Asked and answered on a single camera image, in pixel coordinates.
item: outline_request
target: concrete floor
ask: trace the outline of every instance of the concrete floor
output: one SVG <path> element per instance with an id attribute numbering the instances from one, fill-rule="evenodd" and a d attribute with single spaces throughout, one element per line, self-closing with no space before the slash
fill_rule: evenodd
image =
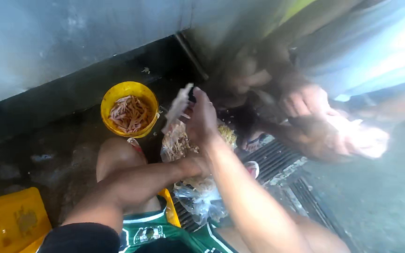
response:
<path id="1" fill-rule="evenodd" d="M 308 162 L 304 169 L 363 252 L 405 253 L 405 123 L 395 129 L 390 149 L 380 159 Z"/>

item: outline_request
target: yellow plastic crate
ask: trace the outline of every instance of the yellow plastic crate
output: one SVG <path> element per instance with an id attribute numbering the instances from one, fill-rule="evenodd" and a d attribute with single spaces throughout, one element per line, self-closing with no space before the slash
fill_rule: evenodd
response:
<path id="1" fill-rule="evenodd" d="M 37 188 L 0 197 L 0 253 L 34 253 L 50 230 Z"/>

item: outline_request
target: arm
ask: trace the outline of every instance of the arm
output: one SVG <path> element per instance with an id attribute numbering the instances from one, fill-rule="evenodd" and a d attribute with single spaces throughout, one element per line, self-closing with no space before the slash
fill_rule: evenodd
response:
<path id="1" fill-rule="evenodd" d="M 230 215 L 253 252 L 311 252 L 295 222 L 246 171 L 217 131 L 207 95 L 195 88 L 197 102 L 187 134 L 212 164 L 211 172 Z"/>
<path id="2" fill-rule="evenodd" d="M 327 93 L 307 80 L 290 61 L 289 45 L 325 26 L 363 0 L 316 0 L 265 38 L 258 59 L 273 77 L 269 92 L 279 99 L 289 117 L 333 113 Z"/>
<path id="3" fill-rule="evenodd" d="M 117 170 L 97 183 L 67 216 L 62 226 L 94 222 L 120 233 L 124 211 L 145 203 L 174 182 L 200 175 L 202 171 L 195 165 L 199 160 L 183 158 L 170 163 Z"/>

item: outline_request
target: hand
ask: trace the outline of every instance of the hand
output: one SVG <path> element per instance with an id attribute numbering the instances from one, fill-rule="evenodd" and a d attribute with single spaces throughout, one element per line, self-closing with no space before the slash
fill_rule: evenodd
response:
<path id="1" fill-rule="evenodd" d="M 196 98 L 196 103 L 193 112 L 189 115 L 190 119 L 187 122 L 186 131 L 190 140 L 201 147 L 212 137 L 219 135 L 217 113 L 204 91 L 195 87 L 193 95 Z"/>
<path id="2" fill-rule="evenodd" d="M 328 103 L 328 94 L 316 84 L 284 93 L 280 104 L 289 117 L 337 115 Z"/>
<path id="3" fill-rule="evenodd" d="M 206 178 L 211 175 L 210 163 L 200 154 L 190 154 L 185 158 L 178 159 L 177 162 L 187 177 L 200 176 Z"/>

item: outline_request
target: yellow bucket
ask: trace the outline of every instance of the yellow bucket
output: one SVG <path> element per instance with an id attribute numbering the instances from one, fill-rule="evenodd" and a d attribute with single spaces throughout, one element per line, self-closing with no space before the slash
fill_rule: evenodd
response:
<path id="1" fill-rule="evenodd" d="M 115 102 L 128 95 L 134 95 L 138 97 L 143 103 L 145 103 L 150 110 L 152 110 L 154 117 L 147 127 L 144 129 L 127 134 L 116 127 L 116 124 L 109 119 L 110 110 L 112 110 Z M 117 135 L 132 138 L 141 138 L 149 134 L 151 129 L 153 129 L 154 124 L 157 121 L 157 115 L 159 112 L 159 103 L 157 102 L 156 95 L 145 85 L 139 82 L 122 82 L 114 87 L 110 88 L 103 97 L 101 101 L 101 117 L 106 127 Z"/>

